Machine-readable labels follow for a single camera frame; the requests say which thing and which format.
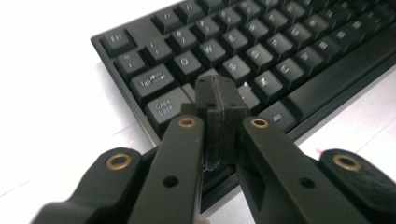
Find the black keyboard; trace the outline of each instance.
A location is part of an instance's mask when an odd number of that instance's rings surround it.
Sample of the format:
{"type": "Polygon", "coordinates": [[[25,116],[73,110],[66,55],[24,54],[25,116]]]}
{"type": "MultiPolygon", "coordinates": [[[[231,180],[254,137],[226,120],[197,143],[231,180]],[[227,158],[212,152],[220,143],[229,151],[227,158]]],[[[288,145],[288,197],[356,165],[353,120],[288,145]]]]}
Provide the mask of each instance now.
{"type": "MultiPolygon", "coordinates": [[[[396,64],[395,18],[380,0],[183,1],[92,43],[154,146],[205,75],[296,140],[396,64]]],[[[236,185],[232,166],[205,172],[203,210],[236,185]]]]}

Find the keyboard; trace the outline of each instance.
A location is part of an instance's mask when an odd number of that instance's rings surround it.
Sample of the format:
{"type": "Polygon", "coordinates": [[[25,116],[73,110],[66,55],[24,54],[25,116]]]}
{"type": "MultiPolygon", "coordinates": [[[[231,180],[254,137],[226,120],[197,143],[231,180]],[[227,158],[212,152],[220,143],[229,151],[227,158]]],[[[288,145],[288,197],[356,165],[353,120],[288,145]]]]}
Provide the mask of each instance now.
{"type": "MultiPolygon", "coordinates": [[[[297,140],[396,64],[395,19],[380,0],[182,1],[92,44],[154,147],[207,75],[297,140]]],[[[205,172],[202,210],[237,185],[232,166],[205,172]]]]}

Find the hole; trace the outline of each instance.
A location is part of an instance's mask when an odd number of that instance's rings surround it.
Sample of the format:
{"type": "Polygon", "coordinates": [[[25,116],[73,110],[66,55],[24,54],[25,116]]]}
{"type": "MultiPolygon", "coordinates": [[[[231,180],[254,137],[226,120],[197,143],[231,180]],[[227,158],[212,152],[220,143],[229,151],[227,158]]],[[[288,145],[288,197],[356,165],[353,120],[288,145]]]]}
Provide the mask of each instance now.
{"type": "Polygon", "coordinates": [[[106,167],[109,170],[122,170],[132,162],[132,157],[126,153],[118,153],[111,156],[106,161],[106,167]]]}
{"type": "Polygon", "coordinates": [[[266,127],[268,127],[268,122],[265,119],[253,119],[251,121],[251,123],[256,128],[266,128],[266,127]]]}
{"type": "Polygon", "coordinates": [[[338,166],[349,171],[359,171],[361,169],[361,164],[349,155],[335,155],[332,160],[338,166]]]}
{"type": "Polygon", "coordinates": [[[300,184],[303,187],[308,188],[308,189],[313,189],[315,187],[314,181],[312,181],[309,178],[305,178],[305,177],[304,178],[300,178],[300,184]]]}
{"type": "Polygon", "coordinates": [[[168,176],[163,180],[163,185],[167,188],[172,188],[178,184],[178,179],[175,176],[168,176]]]}
{"type": "Polygon", "coordinates": [[[178,125],[184,128],[190,128],[195,125],[195,119],[181,119],[178,121],[178,125]]]}
{"type": "Polygon", "coordinates": [[[212,104],[212,103],[208,103],[208,104],[206,104],[206,106],[207,106],[207,107],[210,107],[210,108],[213,108],[213,107],[215,107],[216,105],[215,105],[215,104],[212,104]]]}

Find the white surface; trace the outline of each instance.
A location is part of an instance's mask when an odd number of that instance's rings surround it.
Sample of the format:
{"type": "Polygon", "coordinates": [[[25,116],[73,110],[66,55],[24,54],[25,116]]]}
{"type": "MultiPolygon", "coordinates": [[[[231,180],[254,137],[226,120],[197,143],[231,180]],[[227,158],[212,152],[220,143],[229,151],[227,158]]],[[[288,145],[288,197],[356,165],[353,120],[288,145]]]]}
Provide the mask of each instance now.
{"type": "MultiPolygon", "coordinates": [[[[175,2],[2,4],[0,224],[29,223],[45,203],[67,199],[101,153],[150,149],[90,38],[175,2]]],[[[327,125],[302,140],[301,148],[314,156],[316,148],[359,151],[396,179],[396,73],[386,79],[339,110],[336,119],[323,121],[327,125]]],[[[253,222],[238,189],[203,217],[212,223],[253,222]]]]}

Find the space bar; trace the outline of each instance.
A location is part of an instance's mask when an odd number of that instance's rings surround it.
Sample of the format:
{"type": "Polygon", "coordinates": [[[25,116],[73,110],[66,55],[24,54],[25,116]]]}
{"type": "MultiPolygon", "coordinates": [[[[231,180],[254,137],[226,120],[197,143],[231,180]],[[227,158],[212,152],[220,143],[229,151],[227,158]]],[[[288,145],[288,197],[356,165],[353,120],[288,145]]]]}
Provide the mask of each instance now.
{"type": "Polygon", "coordinates": [[[393,24],[293,91],[283,99],[283,102],[297,120],[307,119],[348,86],[394,54],[395,36],[396,24],[393,24]]]}

